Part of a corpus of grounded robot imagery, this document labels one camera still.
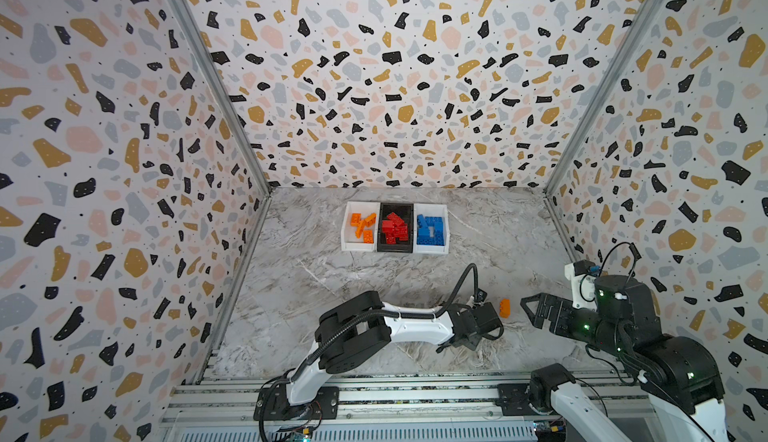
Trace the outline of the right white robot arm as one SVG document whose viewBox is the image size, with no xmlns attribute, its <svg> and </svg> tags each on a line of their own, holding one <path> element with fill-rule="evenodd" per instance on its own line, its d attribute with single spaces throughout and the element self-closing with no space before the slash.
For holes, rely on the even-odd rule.
<svg viewBox="0 0 768 442">
<path fill-rule="evenodd" d="M 603 275 L 594 308 L 540 293 L 520 305 L 536 328 L 615 357 L 646 392 L 669 441 L 725 441 L 724 387 L 717 363 L 698 341 L 661 330 L 648 286 Z"/>
</svg>

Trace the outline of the blue lego brick pair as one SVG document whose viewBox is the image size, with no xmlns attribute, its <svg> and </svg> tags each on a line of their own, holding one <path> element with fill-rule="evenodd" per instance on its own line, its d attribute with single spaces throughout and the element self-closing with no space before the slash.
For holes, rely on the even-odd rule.
<svg viewBox="0 0 768 442">
<path fill-rule="evenodd" d="M 443 217 L 426 217 L 426 224 L 432 227 L 436 233 L 444 232 L 444 218 Z"/>
</svg>

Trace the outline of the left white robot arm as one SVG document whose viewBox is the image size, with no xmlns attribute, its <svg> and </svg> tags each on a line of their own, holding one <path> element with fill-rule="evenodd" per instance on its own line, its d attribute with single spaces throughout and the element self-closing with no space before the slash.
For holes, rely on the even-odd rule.
<svg viewBox="0 0 768 442">
<path fill-rule="evenodd" d="M 390 344 L 427 343 L 438 352 L 453 347 L 475 350 L 482 341 L 502 335 L 503 324 L 489 302 L 403 308 L 368 291 L 320 317 L 309 354 L 297 368 L 265 384 L 253 418 L 257 422 L 305 416 L 334 419 L 339 389 L 326 383 L 360 367 Z"/>
</svg>

